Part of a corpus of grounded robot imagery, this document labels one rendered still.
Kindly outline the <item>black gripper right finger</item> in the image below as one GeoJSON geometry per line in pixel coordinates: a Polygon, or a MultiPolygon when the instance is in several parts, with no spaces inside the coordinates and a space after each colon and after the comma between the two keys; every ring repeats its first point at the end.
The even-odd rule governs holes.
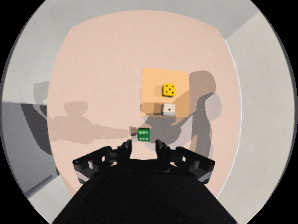
{"type": "Polygon", "coordinates": [[[156,139],[155,151],[158,157],[155,161],[153,171],[169,173],[170,162],[174,162],[174,165],[177,167],[194,173],[198,180],[203,184],[207,184],[209,182],[215,166],[214,160],[181,146],[176,147],[175,150],[173,150],[170,149],[169,146],[165,145],[166,144],[161,142],[160,139],[156,139]],[[185,157],[185,161],[183,161],[183,157],[185,157]]]}

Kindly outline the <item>orange flat mat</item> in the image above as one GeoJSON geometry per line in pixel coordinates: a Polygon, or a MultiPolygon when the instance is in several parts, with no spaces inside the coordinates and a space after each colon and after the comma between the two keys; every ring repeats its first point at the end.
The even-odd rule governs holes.
{"type": "Polygon", "coordinates": [[[183,117],[189,118],[188,72],[143,68],[141,117],[183,117]],[[162,85],[175,84],[174,97],[162,97],[162,85]],[[175,104],[175,116],[161,115],[163,103],[175,104]]]}

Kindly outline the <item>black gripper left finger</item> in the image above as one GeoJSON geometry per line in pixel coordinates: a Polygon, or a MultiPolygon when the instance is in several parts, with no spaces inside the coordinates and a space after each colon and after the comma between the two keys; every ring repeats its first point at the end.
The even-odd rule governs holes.
{"type": "Polygon", "coordinates": [[[117,162],[118,172],[134,171],[133,163],[130,159],[131,152],[132,139],[128,139],[121,146],[118,146],[117,149],[105,146],[73,160],[72,163],[79,182],[84,184],[93,173],[112,166],[114,162],[117,162]],[[102,161],[103,156],[105,158],[104,161],[102,161]]]}

